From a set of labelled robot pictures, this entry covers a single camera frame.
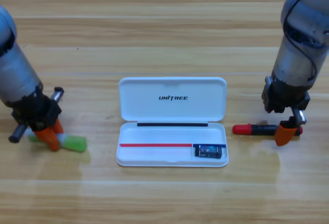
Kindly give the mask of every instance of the gray robot arm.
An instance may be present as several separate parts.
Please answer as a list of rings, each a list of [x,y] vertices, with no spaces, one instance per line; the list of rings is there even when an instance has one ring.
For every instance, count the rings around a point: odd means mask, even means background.
[[[286,0],[281,23],[283,39],[272,74],[265,78],[262,99],[267,112],[293,116],[285,128],[306,123],[303,111],[329,50],[329,0]]]
[[[43,84],[16,42],[15,22],[8,11],[0,6],[0,99],[13,109],[18,126],[9,141],[19,142],[25,129],[31,127],[36,135],[57,151],[59,143],[55,130],[61,125],[58,102],[64,93],[55,88],[51,98],[43,95]]]

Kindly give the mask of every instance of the battery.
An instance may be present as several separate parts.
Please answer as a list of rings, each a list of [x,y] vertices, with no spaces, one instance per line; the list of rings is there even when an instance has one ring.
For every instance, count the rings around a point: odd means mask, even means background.
[[[218,145],[196,145],[195,156],[202,158],[215,158],[220,159],[222,157],[222,146]]]

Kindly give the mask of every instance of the orange object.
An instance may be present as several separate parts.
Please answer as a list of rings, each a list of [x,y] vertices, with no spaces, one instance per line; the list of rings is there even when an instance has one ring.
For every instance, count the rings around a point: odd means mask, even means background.
[[[284,128],[279,125],[277,132],[274,135],[277,146],[286,145],[295,135],[298,128]]]
[[[52,127],[47,127],[46,129],[40,131],[33,131],[40,141],[48,144],[50,150],[58,151],[60,149],[60,143],[57,139],[56,133],[64,133],[63,127],[60,121],[57,119],[55,125]]]
[[[52,127],[55,133],[64,133],[63,127],[58,119],[56,119],[55,125]]]

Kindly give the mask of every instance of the open box lid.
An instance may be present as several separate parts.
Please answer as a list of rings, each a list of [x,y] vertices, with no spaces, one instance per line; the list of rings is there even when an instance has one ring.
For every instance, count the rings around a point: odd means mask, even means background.
[[[121,116],[137,122],[208,122],[225,115],[219,77],[129,77],[119,83]]]

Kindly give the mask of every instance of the white box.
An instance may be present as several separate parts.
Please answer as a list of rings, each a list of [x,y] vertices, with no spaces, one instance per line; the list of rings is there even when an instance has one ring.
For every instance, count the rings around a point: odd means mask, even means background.
[[[218,77],[134,77],[119,83],[122,166],[222,167],[229,161],[227,84]],[[196,144],[219,145],[222,156],[195,156]]]

